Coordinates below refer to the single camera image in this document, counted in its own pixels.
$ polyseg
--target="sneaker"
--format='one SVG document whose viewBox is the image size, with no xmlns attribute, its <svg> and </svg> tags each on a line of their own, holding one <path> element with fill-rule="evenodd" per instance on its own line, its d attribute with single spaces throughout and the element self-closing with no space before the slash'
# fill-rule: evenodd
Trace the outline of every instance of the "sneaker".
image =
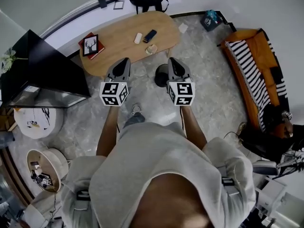
<svg viewBox="0 0 304 228">
<path fill-rule="evenodd" d="M 241 132 L 246 128 L 246 126 L 247 126 L 247 123 L 242 122 L 237 128 L 237 135 L 240 135 Z"/>
<path fill-rule="evenodd" d="M 132 107 L 132 115 L 134 115 L 137 112 L 142 113 L 142 109 L 138 103 L 135 103 Z"/>
</svg>

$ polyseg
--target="black and white striped cloth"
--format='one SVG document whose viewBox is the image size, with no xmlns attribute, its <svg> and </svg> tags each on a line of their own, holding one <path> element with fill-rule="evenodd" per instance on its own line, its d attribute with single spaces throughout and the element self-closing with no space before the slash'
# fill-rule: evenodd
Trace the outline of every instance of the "black and white striped cloth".
<svg viewBox="0 0 304 228">
<path fill-rule="evenodd" d="M 276 53 L 274 51 L 274 48 L 271 45 L 271 43 L 268 40 L 268 38 L 267 38 L 267 41 L 268 41 L 268 45 L 269 45 L 271 51 L 273 52 L 274 56 L 276 57 Z M 286 89 L 286 86 L 285 86 L 285 80 L 283 78 L 282 73 L 281 73 L 280 82 L 278 82 L 278 81 L 276 82 L 276 92 L 277 92 L 277 95 L 278 95 L 279 98 L 280 98 L 280 96 L 284 96 L 285 98 L 287 98 L 287 89 Z"/>
<path fill-rule="evenodd" d="M 244 81 L 248 91 L 258 108 L 258 120 L 260 129 L 264 132 L 265 125 L 263 122 L 264 108 L 270 104 L 270 98 L 264 81 L 264 77 L 258 70 L 252 57 L 250 49 L 245 40 L 235 42 L 226 42 L 231 54 L 234 56 L 236 63 L 243 74 Z"/>
</svg>

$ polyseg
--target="shoe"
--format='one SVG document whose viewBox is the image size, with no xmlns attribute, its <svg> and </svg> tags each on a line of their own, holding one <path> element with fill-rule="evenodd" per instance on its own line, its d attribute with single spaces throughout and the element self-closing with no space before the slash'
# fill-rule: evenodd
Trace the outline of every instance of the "shoe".
<svg viewBox="0 0 304 228">
<path fill-rule="evenodd" d="M 247 123 L 242 122 L 237 128 L 237 135 L 240 135 L 241 132 L 246 128 L 246 126 L 247 126 Z"/>
<path fill-rule="evenodd" d="M 138 103 L 135 103 L 132 107 L 132 115 L 134 115 L 137 112 L 142 113 L 142 108 Z"/>
<path fill-rule="evenodd" d="M 241 132 L 246 128 L 247 123 L 242 122 L 237 128 L 237 136 L 241 134 Z M 242 140 L 238 137 L 238 144 L 242 145 Z"/>
</svg>

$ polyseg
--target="round side table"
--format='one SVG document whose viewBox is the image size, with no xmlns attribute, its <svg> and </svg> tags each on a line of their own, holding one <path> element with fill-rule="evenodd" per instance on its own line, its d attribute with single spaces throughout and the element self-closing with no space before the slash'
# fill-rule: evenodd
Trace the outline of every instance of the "round side table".
<svg viewBox="0 0 304 228">
<path fill-rule="evenodd" d="M 27 154 L 27 164 L 30 174 L 35 170 L 31 162 L 38 162 L 42 173 L 50 176 L 53 185 L 43 187 L 42 183 L 38 184 L 41 188 L 49 192 L 57 192 L 61 187 L 61 179 L 66 176 L 68 172 L 68 164 L 64 155 L 57 149 L 50 148 L 45 151 L 30 150 Z"/>
</svg>

